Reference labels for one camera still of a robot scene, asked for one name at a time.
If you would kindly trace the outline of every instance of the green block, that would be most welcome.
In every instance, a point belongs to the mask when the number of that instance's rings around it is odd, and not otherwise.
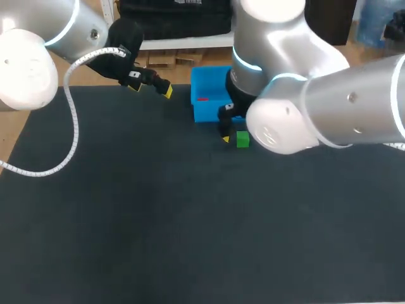
[[[249,132],[248,131],[238,131],[236,132],[236,146],[238,148],[248,148],[250,143]]]

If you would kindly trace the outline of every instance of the floor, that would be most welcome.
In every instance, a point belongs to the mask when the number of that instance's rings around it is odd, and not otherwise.
[[[86,0],[92,8],[102,13],[99,0]],[[373,50],[365,49],[350,40],[346,46],[338,49],[347,57],[351,65],[359,65],[380,56]],[[231,48],[211,49],[205,55],[201,65],[230,65]],[[53,55],[59,71],[59,84],[69,64]],[[161,77],[169,79],[173,84],[190,82],[191,66],[177,66],[173,70],[159,70]],[[114,86],[116,81],[104,79],[86,66],[81,66],[72,76],[72,86]],[[0,160],[7,161],[13,147],[29,116],[27,111],[0,113]]]

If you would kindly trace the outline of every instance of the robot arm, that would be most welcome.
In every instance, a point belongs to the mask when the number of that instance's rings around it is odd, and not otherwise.
[[[4,0],[0,11],[0,111],[34,110],[56,94],[58,73],[47,52],[69,63],[101,48],[122,48],[126,57],[103,55],[87,65],[103,77],[139,90],[153,85],[170,97],[170,82],[134,67],[143,32],[132,20],[110,28],[81,0]]]
[[[308,27],[304,8],[305,0],[240,0],[227,79],[234,104],[219,111],[221,135],[240,115],[255,140],[281,154],[404,142],[405,58],[349,68]]]

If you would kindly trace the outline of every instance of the dark gray mat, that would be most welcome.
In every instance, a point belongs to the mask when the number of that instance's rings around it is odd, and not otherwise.
[[[405,153],[280,156],[194,125],[189,87],[73,88],[80,143],[61,172],[0,176],[0,303],[340,303],[405,300]],[[10,162],[57,165],[62,92]]]

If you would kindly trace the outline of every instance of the blue box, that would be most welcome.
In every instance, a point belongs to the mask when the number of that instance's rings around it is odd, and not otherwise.
[[[202,66],[191,72],[191,104],[195,122],[217,122],[218,109],[232,103],[225,81],[230,66]],[[244,122],[244,118],[234,118]]]

